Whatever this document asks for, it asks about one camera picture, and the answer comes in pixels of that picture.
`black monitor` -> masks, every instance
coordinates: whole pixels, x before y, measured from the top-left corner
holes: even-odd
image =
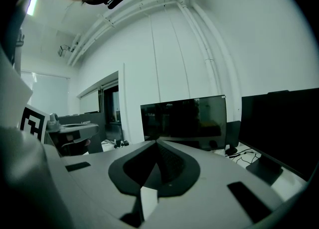
[[[141,106],[146,140],[167,140],[211,151],[225,148],[225,96]]]
[[[262,154],[247,167],[270,185],[281,166],[309,180],[319,160],[319,89],[242,98],[239,140]]]

